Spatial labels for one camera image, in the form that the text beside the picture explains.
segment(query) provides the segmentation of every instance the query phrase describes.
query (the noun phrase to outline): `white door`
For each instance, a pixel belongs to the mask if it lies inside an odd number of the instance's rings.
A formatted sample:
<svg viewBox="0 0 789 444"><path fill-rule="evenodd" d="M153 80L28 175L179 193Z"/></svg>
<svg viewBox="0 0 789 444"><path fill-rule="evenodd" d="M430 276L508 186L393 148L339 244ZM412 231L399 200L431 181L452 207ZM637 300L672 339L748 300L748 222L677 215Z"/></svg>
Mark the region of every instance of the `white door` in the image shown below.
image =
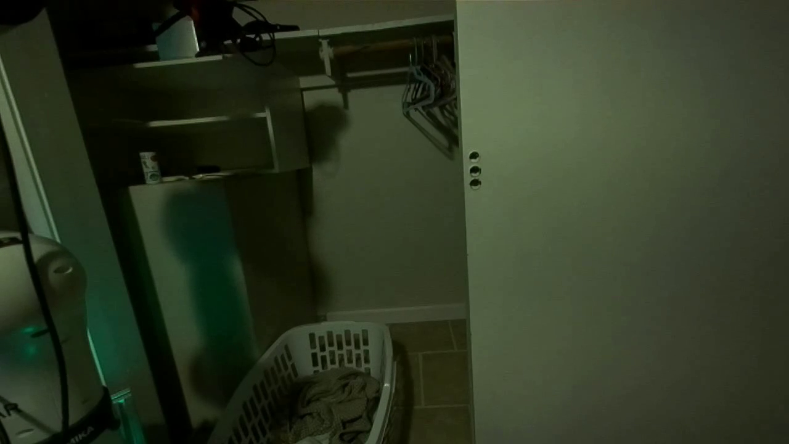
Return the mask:
<svg viewBox="0 0 789 444"><path fill-rule="evenodd" d="M459 0L480 444L789 438L787 21Z"/></svg>

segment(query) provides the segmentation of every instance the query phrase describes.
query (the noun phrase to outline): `tile floor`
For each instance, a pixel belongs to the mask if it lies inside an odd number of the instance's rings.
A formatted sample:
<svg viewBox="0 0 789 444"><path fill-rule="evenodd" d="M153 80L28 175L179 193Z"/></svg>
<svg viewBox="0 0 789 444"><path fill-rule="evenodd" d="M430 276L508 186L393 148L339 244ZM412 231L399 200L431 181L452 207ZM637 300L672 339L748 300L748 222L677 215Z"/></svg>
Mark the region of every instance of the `tile floor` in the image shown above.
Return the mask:
<svg viewBox="0 0 789 444"><path fill-rule="evenodd" d="M466 320L393 322L399 357L396 444L471 444Z"/></svg>

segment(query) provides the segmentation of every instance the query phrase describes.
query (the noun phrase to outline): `floor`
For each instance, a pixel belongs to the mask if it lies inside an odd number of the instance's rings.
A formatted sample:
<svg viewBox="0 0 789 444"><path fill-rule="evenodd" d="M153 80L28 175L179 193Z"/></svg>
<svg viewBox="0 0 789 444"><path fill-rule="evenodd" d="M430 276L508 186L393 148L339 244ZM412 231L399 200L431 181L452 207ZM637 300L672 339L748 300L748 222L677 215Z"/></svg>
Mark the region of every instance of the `floor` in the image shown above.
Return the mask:
<svg viewBox="0 0 789 444"><path fill-rule="evenodd" d="M399 357L397 444L471 444L466 320L393 322Z"/></svg>

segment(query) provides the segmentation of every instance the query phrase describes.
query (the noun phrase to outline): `white laundry basket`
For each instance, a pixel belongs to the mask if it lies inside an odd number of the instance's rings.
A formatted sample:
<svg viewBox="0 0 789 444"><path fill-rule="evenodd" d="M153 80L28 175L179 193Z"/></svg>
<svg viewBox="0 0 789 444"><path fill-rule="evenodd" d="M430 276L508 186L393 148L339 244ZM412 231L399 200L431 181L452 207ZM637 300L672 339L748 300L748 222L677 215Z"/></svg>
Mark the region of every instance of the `white laundry basket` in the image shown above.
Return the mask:
<svg viewBox="0 0 789 444"><path fill-rule="evenodd" d="M275 444L287 427L293 384L334 368L356 368L383 381L369 444L386 442L397 369L390 327L383 322L311 322L287 331L237 386L210 444Z"/></svg>

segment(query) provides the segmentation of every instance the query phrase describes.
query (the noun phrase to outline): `laundry basket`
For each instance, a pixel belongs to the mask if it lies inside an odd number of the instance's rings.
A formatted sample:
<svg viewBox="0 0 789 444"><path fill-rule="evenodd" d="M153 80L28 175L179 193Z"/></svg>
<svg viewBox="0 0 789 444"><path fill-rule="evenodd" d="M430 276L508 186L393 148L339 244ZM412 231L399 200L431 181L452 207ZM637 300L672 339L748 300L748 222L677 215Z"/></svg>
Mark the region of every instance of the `laundry basket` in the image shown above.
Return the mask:
<svg viewBox="0 0 789 444"><path fill-rule="evenodd" d="M366 444L386 442L397 384L390 331L383 322L332 320L287 331L242 379L208 444L276 444L293 384L334 368L380 379Z"/></svg>

